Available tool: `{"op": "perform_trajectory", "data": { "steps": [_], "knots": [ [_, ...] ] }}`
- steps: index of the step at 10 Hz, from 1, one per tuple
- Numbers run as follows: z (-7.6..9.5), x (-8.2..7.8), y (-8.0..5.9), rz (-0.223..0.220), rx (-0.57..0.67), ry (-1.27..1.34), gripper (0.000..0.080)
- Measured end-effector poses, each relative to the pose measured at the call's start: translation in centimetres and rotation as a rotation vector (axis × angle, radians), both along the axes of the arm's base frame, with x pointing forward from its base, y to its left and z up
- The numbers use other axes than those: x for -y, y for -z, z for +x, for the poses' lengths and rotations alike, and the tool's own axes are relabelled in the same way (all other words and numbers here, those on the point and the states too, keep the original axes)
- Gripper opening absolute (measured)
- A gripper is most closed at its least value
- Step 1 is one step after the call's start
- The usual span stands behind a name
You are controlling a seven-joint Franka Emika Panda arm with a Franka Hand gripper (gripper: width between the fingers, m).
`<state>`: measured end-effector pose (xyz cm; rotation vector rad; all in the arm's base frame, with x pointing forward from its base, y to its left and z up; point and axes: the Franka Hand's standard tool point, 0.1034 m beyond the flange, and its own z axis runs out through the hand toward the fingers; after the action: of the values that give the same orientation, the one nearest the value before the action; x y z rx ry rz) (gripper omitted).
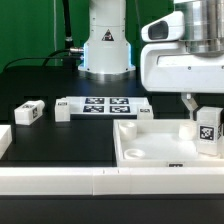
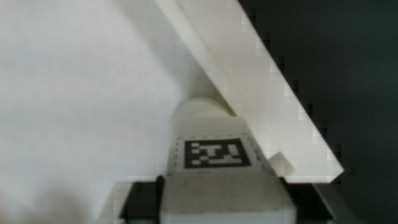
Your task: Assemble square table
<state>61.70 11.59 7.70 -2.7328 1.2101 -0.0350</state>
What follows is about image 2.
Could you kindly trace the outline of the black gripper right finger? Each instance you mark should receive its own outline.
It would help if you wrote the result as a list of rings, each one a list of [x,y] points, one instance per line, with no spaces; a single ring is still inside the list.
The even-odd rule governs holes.
[[[360,224],[360,218],[331,184],[283,185],[298,206],[298,224]]]

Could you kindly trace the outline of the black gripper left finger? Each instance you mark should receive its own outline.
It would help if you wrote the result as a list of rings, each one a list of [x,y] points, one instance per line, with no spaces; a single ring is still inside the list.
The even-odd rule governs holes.
[[[164,176],[115,185],[97,224],[163,224],[164,185]]]

